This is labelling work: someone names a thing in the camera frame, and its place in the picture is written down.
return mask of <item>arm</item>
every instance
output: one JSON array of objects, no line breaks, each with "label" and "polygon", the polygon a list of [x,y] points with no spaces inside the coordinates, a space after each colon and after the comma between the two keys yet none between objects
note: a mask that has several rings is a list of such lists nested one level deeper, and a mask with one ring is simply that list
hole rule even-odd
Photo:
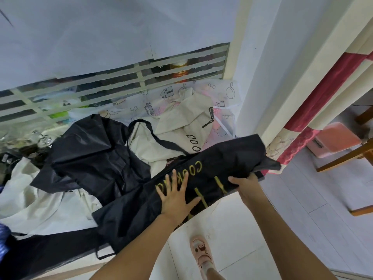
[{"label": "arm", "polygon": [[166,175],[166,196],[160,188],[156,188],[162,200],[161,214],[136,239],[99,269],[91,280],[149,279],[154,263],[168,237],[201,200],[195,198],[189,204],[185,203],[187,183],[188,174],[186,173],[180,191],[178,191],[176,170],[172,172],[172,186],[169,176]]},{"label": "arm", "polygon": [[239,185],[241,199],[254,215],[283,280],[336,280],[269,203],[255,174],[228,179]]}]

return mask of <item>sock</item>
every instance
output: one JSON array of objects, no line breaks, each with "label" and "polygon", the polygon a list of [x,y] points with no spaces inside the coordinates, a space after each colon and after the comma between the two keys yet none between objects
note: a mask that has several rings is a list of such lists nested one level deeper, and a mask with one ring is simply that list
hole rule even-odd
[{"label": "sock", "polygon": [[[201,242],[201,241],[199,241],[199,240],[195,240],[195,241],[193,242],[193,247],[194,247],[195,249],[197,249],[197,248],[198,248],[198,245],[203,245],[203,242]],[[209,268],[215,269],[215,268],[214,268],[214,265],[212,264],[211,261],[205,261],[205,262],[203,262],[203,263],[201,264],[201,267],[202,267],[202,271],[203,271],[203,273],[204,273],[205,275],[207,275],[207,270],[208,270]]]}]

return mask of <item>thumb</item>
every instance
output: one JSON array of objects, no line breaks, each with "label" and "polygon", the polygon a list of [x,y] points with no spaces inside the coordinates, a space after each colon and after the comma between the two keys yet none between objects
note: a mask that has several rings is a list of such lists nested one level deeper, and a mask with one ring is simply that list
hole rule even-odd
[{"label": "thumb", "polygon": [[235,184],[235,185],[240,185],[241,183],[244,182],[244,180],[246,180],[245,178],[235,178],[235,177],[228,177],[228,181],[230,181],[232,184]]},{"label": "thumb", "polygon": [[197,204],[198,202],[201,201],[201,198],[200,197],[196,197],[195,199],[193,199],[191,202],[189,202],[187,204],[187,207],[188,207],[188,210],[190,212],[190,210],[192,210]]}]

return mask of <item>white wall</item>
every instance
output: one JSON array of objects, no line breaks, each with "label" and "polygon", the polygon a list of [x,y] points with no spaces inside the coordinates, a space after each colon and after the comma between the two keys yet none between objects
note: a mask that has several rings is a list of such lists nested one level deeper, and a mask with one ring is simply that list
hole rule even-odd
[{"label": "white wall", "polygon": [[254,132],[331,1],[254,0],[234,76],[246,93],[237,118],[238,136]]}]

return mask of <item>hand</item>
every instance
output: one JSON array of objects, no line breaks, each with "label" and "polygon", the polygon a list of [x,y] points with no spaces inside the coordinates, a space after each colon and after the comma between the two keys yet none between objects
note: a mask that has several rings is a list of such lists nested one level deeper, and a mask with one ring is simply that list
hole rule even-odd
[{"label": "hand", "polygon": [[188,172],[185,173],[183,183],[178,191],[178,178],[176,170],[172,170],[172,186],[170,177],[166,175],[166,196],[162,193],[159,187],[156,187],[157,193],[162,200],[162,212],[164,216],[168,217],[175,225],[175,228],[188,216],[190,210],[193,209],[200,202],[201,198],[197,197],[188,204],[185,202],[185,190],[188,183]]},{"label": "hand", "polygon": [[249,209],[255,202],[268,201],[254,173],[251,173],[247,179],[228,177],[228,181],[239,185],[238,192],[240,197]]}]

